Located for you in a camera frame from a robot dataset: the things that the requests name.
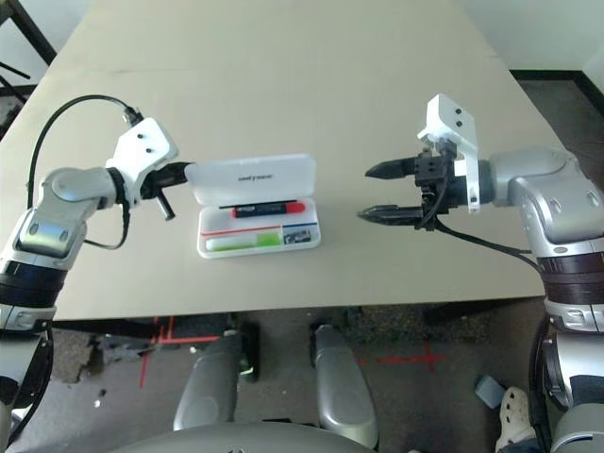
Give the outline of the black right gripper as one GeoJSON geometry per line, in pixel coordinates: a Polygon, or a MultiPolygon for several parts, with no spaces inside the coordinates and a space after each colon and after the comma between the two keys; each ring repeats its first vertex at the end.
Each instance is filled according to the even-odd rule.
{"type": "Polygon", "coordinates": [[[421,191],[422,208],[375,205],[359,211],[358,216],[384,226],[432,230],[439,214],[465,205],[465,179],[455,176],[455,157],[452,151],[432,155],[424,150],[417,158],[387,160],[374,165],[365,172],[366,177],[400,179],[414,175],[415,186],[421,191]]]}

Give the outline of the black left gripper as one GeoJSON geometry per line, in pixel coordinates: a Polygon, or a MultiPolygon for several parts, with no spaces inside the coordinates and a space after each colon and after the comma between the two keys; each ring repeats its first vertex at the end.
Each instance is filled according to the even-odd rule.
{"type": "Polygon", "coordinates": [[[151,171],[141,186],[141,199],[157,198],[160,211],[166,221],[173,220],[176,215],[164,195],[159,195],[163,189],[188,182],[187,170],[194,167],[193,162],[168,163],[158,170],[151,171]]]}

